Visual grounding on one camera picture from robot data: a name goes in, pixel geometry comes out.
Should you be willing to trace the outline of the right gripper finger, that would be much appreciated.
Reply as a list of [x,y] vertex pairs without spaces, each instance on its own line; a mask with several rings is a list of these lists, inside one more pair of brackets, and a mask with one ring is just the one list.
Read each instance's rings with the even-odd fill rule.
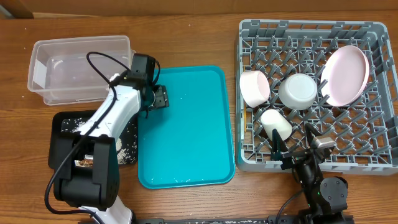
[[321,132],[319,132],[313,125],[310,123],[305,124],[305,134],[308,142],[312,142],[314,137],[321,136]]
[[282,153],[287,152],[287,146],[285,141],[281,138],[277,129],[272,130],[272,148],[271,148],[271,159],[281,159]]

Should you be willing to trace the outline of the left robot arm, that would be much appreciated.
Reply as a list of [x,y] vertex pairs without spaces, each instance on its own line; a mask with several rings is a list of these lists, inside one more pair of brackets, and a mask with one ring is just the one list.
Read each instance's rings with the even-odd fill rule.
[[96,223],[136,222],[118,195],[116,140],[141,111],[169,106],[165,86],[157,83],[159,75],[158,60],[134,54],[130,67],[105,79],[108,96],[83,126],[69,133],[53,122],[49,167],[54,173],[44,193],[48,211],[86,213]]

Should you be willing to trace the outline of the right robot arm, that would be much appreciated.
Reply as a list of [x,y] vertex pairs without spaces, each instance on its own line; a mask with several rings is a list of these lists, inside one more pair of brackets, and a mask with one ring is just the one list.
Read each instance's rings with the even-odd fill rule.
[[[274,223],[354,223],[352,216],[343,211],[348,208],[348,183],[342,177],[324,177],[320,164],[331,155],[335,141],[323,135],[311,124],[305,125],[308,147],[290,151],[276,129],[272,130],[271,159],[281,161],[281,169],[290,169],[301,190],[291,196],[278,211]],[[283,216],[285,207],[304,194],[308,208],[296,216]]]

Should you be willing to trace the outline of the white paper cup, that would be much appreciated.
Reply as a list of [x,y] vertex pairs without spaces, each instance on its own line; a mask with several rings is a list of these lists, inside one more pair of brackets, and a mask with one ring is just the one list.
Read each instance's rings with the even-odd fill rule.
[[274,129],[277,130],[282,140],[288,139],[292,134],[292,125],[277,110],[269,109],[263,112],[260,122],[270,140],[272,140]]

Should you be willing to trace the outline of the white round bowl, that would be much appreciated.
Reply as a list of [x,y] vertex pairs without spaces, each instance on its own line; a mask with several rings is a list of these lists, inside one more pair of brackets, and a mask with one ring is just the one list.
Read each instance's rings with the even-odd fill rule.
[[310,76],[297,73],[280,84],[278,95],[286,107],[293,110],[305,110],[312,106],[317,91],[317,84]]

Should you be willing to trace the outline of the pink round plate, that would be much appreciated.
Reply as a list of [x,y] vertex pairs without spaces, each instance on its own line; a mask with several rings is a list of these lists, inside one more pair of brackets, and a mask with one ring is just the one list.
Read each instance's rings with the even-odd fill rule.
[[364,91],[369,72],[369,61],[358,47],[347,45],[332,53],[321,75],[326,102],[336,107],[352,103]]

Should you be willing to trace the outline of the small bowl with food scraps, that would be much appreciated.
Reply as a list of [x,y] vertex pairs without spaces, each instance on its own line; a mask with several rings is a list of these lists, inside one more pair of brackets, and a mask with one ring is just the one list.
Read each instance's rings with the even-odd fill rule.
[[265,103],[270,97],[270,86],[267,77],[259,70],[243,72],[239,87],[246,104],[255,108]]

